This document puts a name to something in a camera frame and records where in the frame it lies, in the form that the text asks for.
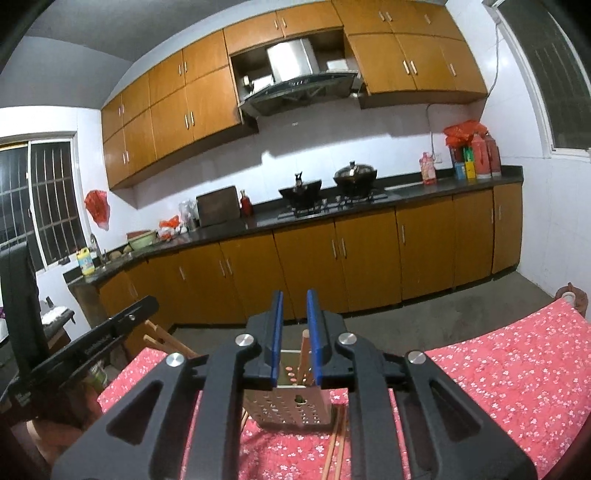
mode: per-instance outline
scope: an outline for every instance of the wooden chopstick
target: wooden chopstick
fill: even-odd
[[[335,467],[335,480],[340,480],[340,470],[343,466],[343,457],[345,455],[345,436],[347,435],[347,407],[343,405],[343,418],[340,422],[339,432],[339,453],[337,454]]]
[[[297,368],[296,385],[304,384],[304,377],[310,367],[310,331],[305,329],[301,333],[300,364]]]
[[[332,463],[333,452],[335,451],[335,442],[337,432],[339,431],[339,425],[343,416],[344,408],[340,406],[336,407],[336,419],[335,425],[333,426],[332,434],[330,435],[329,450],[326,452],[326,460],[324,461],[324,468],[322,469],[322,480],[327,480],[329,477],[330,465]]]
[[[193,352],[187,345],[182,342],[179,342],[175,337],[170,335],[166,330],[164,330],[161,326],[155,325],[149,320],[144,322],[146,327],[153,330],[156,335],[166,344],[169,344],[175,352],[182,353],[187,358],[195,358],[198,356],[195,352]]]

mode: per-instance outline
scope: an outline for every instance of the basket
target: basket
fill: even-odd
[[[282,350],[277,387],[272,391],[244,391],[244,409],[260,428],[323,430],[332,425],[330,391],[315,385],[294,385],[299,362],[299,350]]]

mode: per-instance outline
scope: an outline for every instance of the yellow bottle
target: yellow bottle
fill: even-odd
[[[92,262],[90,250],[83,248],[76,253],[76,259],[78,260],[78,266],[82,270],[82,275],[90,275],[91,273],[94,273],[95,265]]]

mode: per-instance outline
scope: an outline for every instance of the concrete floor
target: concrete floor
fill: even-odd
[[[430,350],[483,335],[548,305],[552,298],[517,272],[464,290],[345,320],[350,332],[387,352]],[[299,349],[306,324],[283,328],[282,348]],[[211,353],[243,329],[180,327],[174,336]]]

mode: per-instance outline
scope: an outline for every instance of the window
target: window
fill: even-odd
[[[537,0],[505,0],[498,9],[537,81],[553,148],[587,150],[591,147],[589,77],[572,44]]]
[[[0,250],[28,241],[37,271],[86,246],[69,140],[0,148],[0,199]]]

